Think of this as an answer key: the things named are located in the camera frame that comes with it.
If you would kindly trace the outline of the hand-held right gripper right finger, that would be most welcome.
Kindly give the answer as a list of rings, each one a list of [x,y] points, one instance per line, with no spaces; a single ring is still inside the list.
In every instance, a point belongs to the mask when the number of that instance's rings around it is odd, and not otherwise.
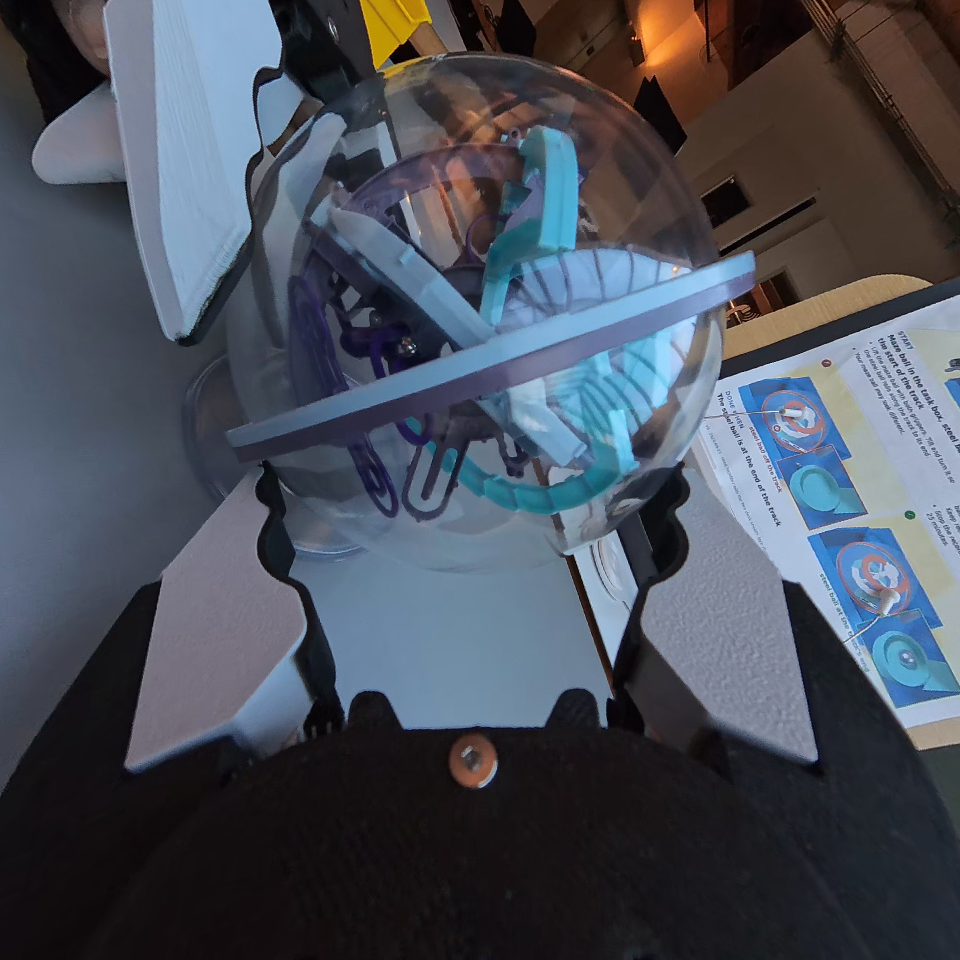
[[[697,469],[662,479],[617,531],[637,594],[613,662],[616,701],[685,753],[716,733],[816,762],[779,570]]]

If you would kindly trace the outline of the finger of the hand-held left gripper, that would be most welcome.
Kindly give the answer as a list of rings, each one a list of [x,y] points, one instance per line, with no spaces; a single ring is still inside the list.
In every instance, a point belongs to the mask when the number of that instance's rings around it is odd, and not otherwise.
[[[52,6],[100,83],[46,126],[33,171],[50,185],[126,185],[160,328],[187,343],[243,270],[254,170],[301,102],[271,4]]]

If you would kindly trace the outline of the clear plastic maze ball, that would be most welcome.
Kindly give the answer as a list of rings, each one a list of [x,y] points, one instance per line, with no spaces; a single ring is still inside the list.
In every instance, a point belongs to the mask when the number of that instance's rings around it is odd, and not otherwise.
[[[359,83],[252,214],[227,440],[316,558],[524,568],[615,531],[689,450],[756,272],[639,114],[517,56]]]

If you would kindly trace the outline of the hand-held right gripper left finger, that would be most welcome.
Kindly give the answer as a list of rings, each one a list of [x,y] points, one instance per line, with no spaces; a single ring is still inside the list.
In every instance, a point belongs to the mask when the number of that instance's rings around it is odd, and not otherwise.
[[[280,482],[254,468],[163,571],[125,767],[226,738],[258,760],[330,712],[330,645],[296,556]]]

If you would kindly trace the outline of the clear plastic ball stand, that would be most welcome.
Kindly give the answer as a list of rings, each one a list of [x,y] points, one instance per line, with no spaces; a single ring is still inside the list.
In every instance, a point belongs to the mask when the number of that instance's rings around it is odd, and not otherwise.
[[[188,462],[215,503],[223,502],[248,472],[227,441],[245,422],[226,354],[214,358],[189,384],[182,403],[182,433]],[[366,549],[336,532],[306,499],[281,485],[284,524],[296,554],[318,563],[343,562]]]

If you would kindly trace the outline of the yellow plastic bin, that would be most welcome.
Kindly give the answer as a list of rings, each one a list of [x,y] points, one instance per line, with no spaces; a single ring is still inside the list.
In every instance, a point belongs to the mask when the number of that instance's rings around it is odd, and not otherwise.
[[[360,5],[375,67],[383,66],[405,43],[419,56],[449,52],[432,26],[426,1],[360,1]]]

